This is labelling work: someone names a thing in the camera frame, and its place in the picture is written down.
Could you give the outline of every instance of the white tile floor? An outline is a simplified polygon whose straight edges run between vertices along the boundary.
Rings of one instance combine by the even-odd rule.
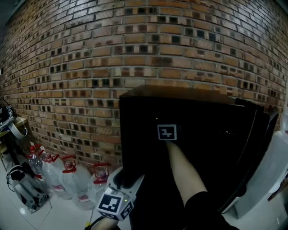
[[[46,202],[35,213],[29,213],[26,206],[16,194],[9,190],[6,184],[6,174],[0,164],[0,229],[1,230],[51,230],[69,229],[83,230],[92,214],[90,211],[81,211],[71,200],[62,200],[51,193],[50,202]],[[100,217],[97,210],[93,211],[92,221]],[[122,230],[130,230],[129,219],[120,222]]]
[[[83,230],[86,222],[90,220],[92,211],[81,211],[72,201],[62,200],[53,193],[50,194],[50,202],[46,202],[37,212],[30,214],[16,194],[9,190],[6,184],[6,174],[0,164],[1,230]],[[225,214],[224,217],[231,225],[240,230],[277,230],[287,218],[283,200],[284,198],[280,194],[272,201],[266,201],[258,210],[240,220],[233,216],[232,211]],[[99,216],[99,213],[94,210],[92,221]],[[120,222],[118,226],[121,230],[131,230],[128,218]]]

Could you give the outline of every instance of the table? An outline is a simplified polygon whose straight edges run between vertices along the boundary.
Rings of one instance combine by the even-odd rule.
[[[23,117],[17,117],[13,123],[18,128],[18,127],[24,125],[25,123],[27,123],[27,119],[23,118]],[[19,161],[17,160],[16,153],[14,151],[15,151],[15,149],[17,149],[17,151],[19,153],[22,153],[22,150],[15,143],[15,139],[13,137],[11,137],[11,131],[9,129],[0,132],[0,141],[2,143],[5,143],[7,150],[10,153],[11,158],[12,158],[13,162],[15,163],[15,165],[19,165]],[[5,167],[5,164],[4,164],[3,159],[2,159],[2,154],[0,154],[0,160],[1,160],[5,170],[7,171],[7,168]]]

